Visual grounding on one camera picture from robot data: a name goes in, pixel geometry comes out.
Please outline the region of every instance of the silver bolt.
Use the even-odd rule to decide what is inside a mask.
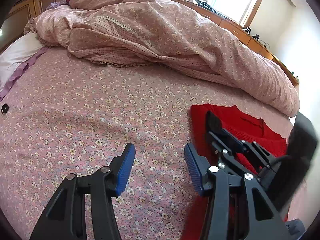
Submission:
[[[67,176],[66,176],[67,180],[72,180],[75,178],[75,175],[73,173],[69,173]]]
[[[103,173],[108,173],[109,171],[111,171],[111,169],[110,169],[109,166],[103,166],[103,167],[101,168],[101,172],[103,172]]]
[[[250,173],[246,173],[246,174],[244,175],[244,178],[247,179],[247,180],[252,180],[252,179],[253,179],[253,175],[250,174]]]
[[[224,169],[224,163],[219,163],[219,168]]]
[[[209,171],[211,172],[218,172],[219,171],[219,168],[217,166],[210,166],[209,167]]]

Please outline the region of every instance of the red sweater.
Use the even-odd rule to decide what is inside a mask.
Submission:
[[[217,156],[212,153],[204,139],[205,118],[208,111],[212,111],[220,120],[222,127],[240,140],[256,141],[275,157],[285,155],[286,139],[273,132],[263,119],[254,118],[241,112],[236,106],[225,107],[210,104],[191,106],[191,121],[194,135],[194,145],[199,155],[205,156],[211,165],[217,165]],[[237,154],[238,161],[247,169],[256,173],[254,168],[242,154]],[[200,237],[207,198],[197,196],[186,218],[185,228],[181,240],[198,240]]]

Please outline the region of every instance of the pink comforter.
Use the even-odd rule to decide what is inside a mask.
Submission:
[[[241,88],[289,117],[298,94],[282,69],[229,31],[169,0],[70,0],[31,22],[47,45],[120,66],[158,62],[191,77]]]

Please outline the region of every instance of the bed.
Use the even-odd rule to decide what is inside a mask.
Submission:
[[[136,159],[125,192],[113,202],[122,239],[179,239],[196,196],[183,155],[193,137],[189,110],[208,102],[236,105],[283,138],[292,129],[287,115],[240,88],[159,62],[104,66],[62,46],[47,49],[2,100],[10,108],[0,119],[4,215],[28,239],[68,173],[91,174],[130,142]],[[87,235],[94,239],[89,203],[88,197]]]

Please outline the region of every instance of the wall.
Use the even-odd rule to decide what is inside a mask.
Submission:
[[[260,40],[270,45],[269,50],[276,56],[277,41],[289,24],[288,19],[291,18],[293,9],[294,5],[288,0],[262,0],[250,24],[251,35],[257,33]]]
[[[300,112],[308,117],[320,135],[320,23],[305,0],[292,0],[293,9],[285,31],[279,37],[275,54],[299,76]],[[295,194],[289,220],[299,218],[308,227],[320,210],[320,147],[305,182]]]

